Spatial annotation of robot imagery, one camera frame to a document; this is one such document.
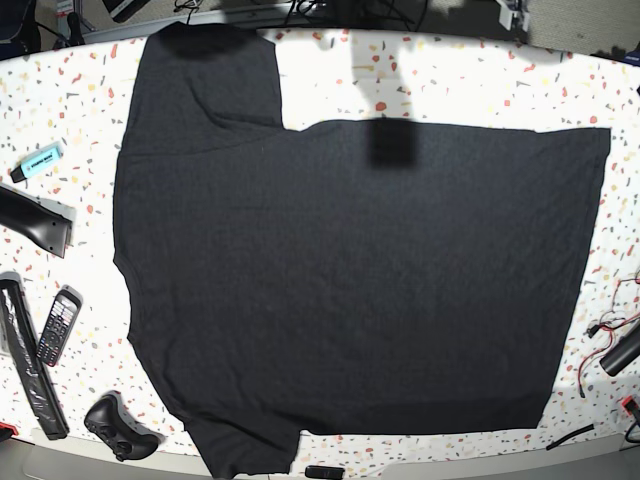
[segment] remote control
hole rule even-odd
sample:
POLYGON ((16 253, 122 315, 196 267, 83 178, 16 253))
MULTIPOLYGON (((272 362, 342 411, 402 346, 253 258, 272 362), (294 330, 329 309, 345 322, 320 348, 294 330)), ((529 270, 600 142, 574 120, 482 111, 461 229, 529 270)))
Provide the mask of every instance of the remote control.
POLYGON ((60 290, 53 301, 37 351, 38 358, 50 367, 58 362, 62 354, 62 349, 71 333, 71 327, 78 317, 80 306, 78 297, 67 290, 60 290))
POLYGON ((107 394, 91 407, 84 426, 107 444, 120 462, 142 460, 158 448, 158 437, 133 431, 118 413, 118 400, 107 394))

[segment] terrazzo table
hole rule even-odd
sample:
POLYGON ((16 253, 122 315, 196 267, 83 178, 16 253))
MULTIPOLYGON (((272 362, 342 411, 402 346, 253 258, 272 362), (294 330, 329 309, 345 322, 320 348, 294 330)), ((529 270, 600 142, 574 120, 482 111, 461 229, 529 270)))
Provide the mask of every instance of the terrazzo table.
MULTIPOLYGON (((277 45, 283 121, 290 129, 329 119, 388 116, 539 132, 611 127, 612 135, 582 291, 539 428, 444 436, 303 432, 291 474, 326 464, 344 466, 348 476, 373 476, 394 462, 539 449, 593 422, 595 431, 575 441, 625 431, 630 420, 617 405, 638 393, 638 362, 615 381, 597 362, 591 365, 584 378, 586 399, 578 395, 576 370, 607 340, 605 334, 588 339, 587 326, 611 308, 617 282, 634 278, 640 267, 640 69, 480 39, 346 30, 263 34, 277 45)), ((133 418, 166 436, 161 450, 197 455, 126 339, 129 297, 112 263, 116 160, 144 44, 145 39, 125 40, 0 63, 0 182, 72 207, 75 216, 64 260, 0 228, 0 272, 22 277, 38 334, 61 286, 72 286, 84 298, 62 358, 50 369, 71 436, 96 439, 84 428, 84 415, 101 394, 115 389, 133 418), (14 186, 9 171, 23 156, 54 141, 63 143, 62 161, 14 186)), ((616 314, 630 316, 640 309, 639 289, 635 282, 622 284, 616 314)), ((20 438, 30 440, 37 422, 8 357, 0 357, 0 384, 0 421, 16 425, 20 438)))

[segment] highlighter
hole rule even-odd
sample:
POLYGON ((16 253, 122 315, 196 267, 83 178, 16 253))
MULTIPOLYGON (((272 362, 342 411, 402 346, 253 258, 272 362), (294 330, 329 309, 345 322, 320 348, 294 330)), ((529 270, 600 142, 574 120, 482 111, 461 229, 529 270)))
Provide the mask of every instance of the highlighter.
POLYGON ((13 183, 18 183, 33 177, 60 160, 61 156, 60 146, 57 143, 38 150, 20 162, 20 165, 11 172, 11 180, 13 183))

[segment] black game controller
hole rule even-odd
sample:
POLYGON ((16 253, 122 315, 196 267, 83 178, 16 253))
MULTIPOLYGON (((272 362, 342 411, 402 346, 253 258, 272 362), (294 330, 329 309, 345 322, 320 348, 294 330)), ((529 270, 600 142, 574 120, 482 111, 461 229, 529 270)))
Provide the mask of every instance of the black game controller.
POLYGON ((121 462, 142 460, 158 448, 158 437, 140 435, 124 423, 118 413, 118 400, 111 394, 105 395, 91 407, 84 418, 84 425, 106 443, 121 462))

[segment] t-shirt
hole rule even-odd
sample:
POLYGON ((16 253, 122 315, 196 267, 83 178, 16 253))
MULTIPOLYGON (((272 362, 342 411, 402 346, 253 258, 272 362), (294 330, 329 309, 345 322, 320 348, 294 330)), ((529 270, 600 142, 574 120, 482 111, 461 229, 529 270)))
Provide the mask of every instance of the t-shirt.
POLYGON ((118 159, 129 339, 212 475, 288 472, 301 430, 536 427, 609 131, 288 131, 274 48, 152 35, 118 159))

